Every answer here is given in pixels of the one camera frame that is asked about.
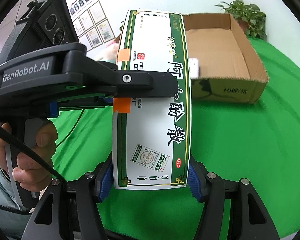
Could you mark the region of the green white medicine box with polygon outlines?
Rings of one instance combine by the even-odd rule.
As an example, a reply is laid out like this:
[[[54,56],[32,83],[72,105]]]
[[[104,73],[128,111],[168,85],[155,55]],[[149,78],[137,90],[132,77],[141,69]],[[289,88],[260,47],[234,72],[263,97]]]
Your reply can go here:
[[[171,74],[170,98],[128,96],[113,104],[113,177],[122,190],[185,187],[190,162],[191,79],[181,14],[129,10],[117,64],[120,70]]]

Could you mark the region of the white plastic device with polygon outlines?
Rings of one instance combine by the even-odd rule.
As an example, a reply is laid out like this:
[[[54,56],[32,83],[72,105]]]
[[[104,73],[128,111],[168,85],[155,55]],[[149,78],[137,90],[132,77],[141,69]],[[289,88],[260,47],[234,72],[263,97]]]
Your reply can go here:
[[[199,60],[197,58],[189,58],[189,68],[191,79],[199,77]]]

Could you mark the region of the large cardboard tray box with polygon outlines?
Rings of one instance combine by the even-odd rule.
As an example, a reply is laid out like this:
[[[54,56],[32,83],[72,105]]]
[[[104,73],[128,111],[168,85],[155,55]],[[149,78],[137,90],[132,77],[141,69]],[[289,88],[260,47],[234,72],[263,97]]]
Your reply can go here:
[[[199,60],[191,79],[189,58]],[[268,76],[243,30],[228,14],[131,10],[121,36],[121,70],[169,72],[178,81],[174,100],[255,103]]]

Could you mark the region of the framed certificates on wall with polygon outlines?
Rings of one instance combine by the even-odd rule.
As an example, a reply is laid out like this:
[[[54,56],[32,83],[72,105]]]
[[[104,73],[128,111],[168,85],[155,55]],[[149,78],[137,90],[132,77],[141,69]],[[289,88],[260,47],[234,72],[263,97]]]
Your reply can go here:
[[[70,8],[70,16],[79,42],[84,44],[87,51],[96,49],[115,39],[106,13],[100,1],[85,3],[76,1]]]

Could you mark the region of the green tablecloth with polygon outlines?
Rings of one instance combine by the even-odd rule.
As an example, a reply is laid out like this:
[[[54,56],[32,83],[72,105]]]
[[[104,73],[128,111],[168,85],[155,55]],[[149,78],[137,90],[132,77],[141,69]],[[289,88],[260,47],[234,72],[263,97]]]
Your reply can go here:
[[[300,229],[300,68],[271,44],[251,39],[269,82],[258,102],[195,101],[191,153],[220,177],[251,181],[280,237]],[[112,109],[67,111],[58,132],[55,169],[78,179],[111,150]],[[98,205],[103,226],[134,239],[193,239],[203,205],[188,188],[113,189]]]

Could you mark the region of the right potted green plant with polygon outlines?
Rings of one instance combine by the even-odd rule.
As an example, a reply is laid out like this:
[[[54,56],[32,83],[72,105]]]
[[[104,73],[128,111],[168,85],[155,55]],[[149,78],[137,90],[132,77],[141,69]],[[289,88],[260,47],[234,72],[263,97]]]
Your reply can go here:
[[[215,7],[231,15],[247,36],[267,39],[266,14],[257,5],[245,3],[243,0],[233,0],[230,3],[220,1]]]

